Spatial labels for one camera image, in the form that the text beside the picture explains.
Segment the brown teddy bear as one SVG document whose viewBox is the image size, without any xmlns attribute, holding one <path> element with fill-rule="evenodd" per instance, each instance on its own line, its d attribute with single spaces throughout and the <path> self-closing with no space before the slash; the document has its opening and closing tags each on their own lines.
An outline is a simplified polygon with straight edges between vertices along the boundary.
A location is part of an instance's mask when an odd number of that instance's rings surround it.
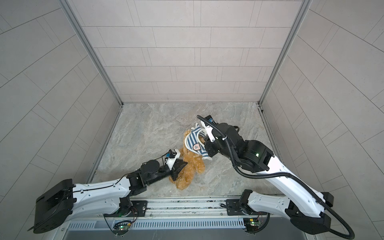
<svg viewBox="0 0 384 240">
<path fill-rule="evenodd" d="M 203 157 L 190 151 L 185 146 L 185 143 L 183 143 L 183 147 L 179 151 L 183 161 L 188 164 L 178 174 L 178 178 L 175 181 L 171 177 L 169 177 L 169 180 L 176 185 L 177 189 L 184 190 L 191 184 L 196 173 L 202 174 L 205 171 L 205 164 Z"/>
</svg>

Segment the blue white striped knit sweater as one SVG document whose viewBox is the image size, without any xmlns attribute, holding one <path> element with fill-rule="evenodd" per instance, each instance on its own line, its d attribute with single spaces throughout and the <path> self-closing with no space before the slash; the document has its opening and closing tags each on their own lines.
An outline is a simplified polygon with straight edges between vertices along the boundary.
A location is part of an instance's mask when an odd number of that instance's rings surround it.
<svg viewBox="0 0 384 240">
<path fill-rule="evenodd" d="M 184 138 L 184 144 L 189 151 L 200 155 L 203 160 L 211 161 L 212 157 L 209 156 L 205 144 L 201 140 L 207 136 L 207 131 L 196 123 L 195 127 L 192 127 L 190 133 Z"/>
</svg>

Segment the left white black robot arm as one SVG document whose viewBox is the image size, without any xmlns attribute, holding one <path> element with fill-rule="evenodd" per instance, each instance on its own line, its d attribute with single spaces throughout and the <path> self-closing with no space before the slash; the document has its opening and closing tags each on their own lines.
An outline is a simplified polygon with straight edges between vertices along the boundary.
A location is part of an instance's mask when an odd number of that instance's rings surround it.
<svg viewBox="0 0 384 240">
<path fill-rule="evenodd" d="M 181 159 L 170 160 L 163 166 L 150 160 L 118 180 L 95 184 L 63 180 L 37 198 L 35 221 L 30 229 L 42 234 L 80 217 L 127 215 L 131 212 L 131 196 L 145 192 L 149 185 L 164 178 L 176 179 L 186 166 Z"/>
</svg>

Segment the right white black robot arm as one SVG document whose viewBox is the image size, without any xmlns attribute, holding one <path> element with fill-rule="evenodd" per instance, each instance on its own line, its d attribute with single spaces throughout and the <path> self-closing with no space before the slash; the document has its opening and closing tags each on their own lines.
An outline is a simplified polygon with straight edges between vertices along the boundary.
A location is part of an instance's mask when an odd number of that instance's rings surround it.
<svg viewBox="0 0 384 240">
<path fill-rule="evenodd" d="M 194 145 L 202 147 L 203 157 L 221 154 L 230 159 L 235 171 L 247 179 L 267 180 L 282 196 L 269 196 L 244 190 L 237 211 L 246 215 L 267 214 L 288 219 L 299 230 L 317 235 L 331 231 L 331 212 L 334 197 L 314 190 L 291 172 L 266 145 L 257 140 L 244 140 L 239 127 L 217 124 L 210 116 L 201 120 L 202 130 Z"/>
</svg>

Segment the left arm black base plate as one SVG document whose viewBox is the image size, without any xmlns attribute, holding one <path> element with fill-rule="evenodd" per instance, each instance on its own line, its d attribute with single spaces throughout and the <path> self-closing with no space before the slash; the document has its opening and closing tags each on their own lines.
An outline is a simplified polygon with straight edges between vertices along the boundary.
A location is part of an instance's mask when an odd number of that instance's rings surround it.
<svg viewBox="0 0 384 240">
<path fill-rule="evenodd" d="M 144 217 L 147 211 L 148 201 L 131 201 L 128 207 L 120 207 L 113 214 L 104 214 L 108 218 Z"/>
</svg>

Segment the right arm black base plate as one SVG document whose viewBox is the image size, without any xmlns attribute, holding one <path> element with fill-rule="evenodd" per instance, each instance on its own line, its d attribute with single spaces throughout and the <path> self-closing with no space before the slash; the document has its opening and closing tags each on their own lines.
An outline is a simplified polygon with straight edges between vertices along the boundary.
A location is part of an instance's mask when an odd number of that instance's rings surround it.
<svg viewBox="0 0 384 240">
<path fill-rule="evenodd" d="M 239 199 L 227 199 L 220 207 L 227 211 L 228 216 L 267 216 L 266 212 L 256 212 L 245 205 L 241 205 Z"/>
</svg>

